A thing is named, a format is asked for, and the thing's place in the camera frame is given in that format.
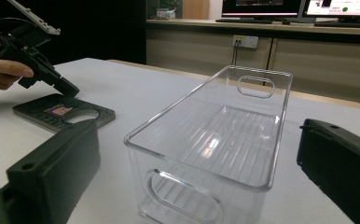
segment monitor screen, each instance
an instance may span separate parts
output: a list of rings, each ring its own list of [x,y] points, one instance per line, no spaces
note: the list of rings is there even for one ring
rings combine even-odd
[[[223,0],[223,18],[296,17],[301,0]]]
[[[308,17],[360,17],[360,0],[307,0],[303,14]]]

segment power outlet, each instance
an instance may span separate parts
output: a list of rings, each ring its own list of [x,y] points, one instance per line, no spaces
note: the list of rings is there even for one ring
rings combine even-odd
[[[258,36],[234,35],[232,46],[238,42],[238,47],[256,49],[258,45]]]

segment black partition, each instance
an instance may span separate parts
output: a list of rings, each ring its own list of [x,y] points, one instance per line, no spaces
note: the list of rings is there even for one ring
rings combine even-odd
[[[18,0],[59,36],[38,49],[53,64],[81,58],[145,63],[145,0]],[[23,16],[0,0],[0,18]]]

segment transparent storage bin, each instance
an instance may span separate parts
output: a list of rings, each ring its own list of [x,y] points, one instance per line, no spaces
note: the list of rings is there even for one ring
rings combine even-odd
[[[158,223],[256,223],[292,75],[227,66],[125,139],[138,209]]]

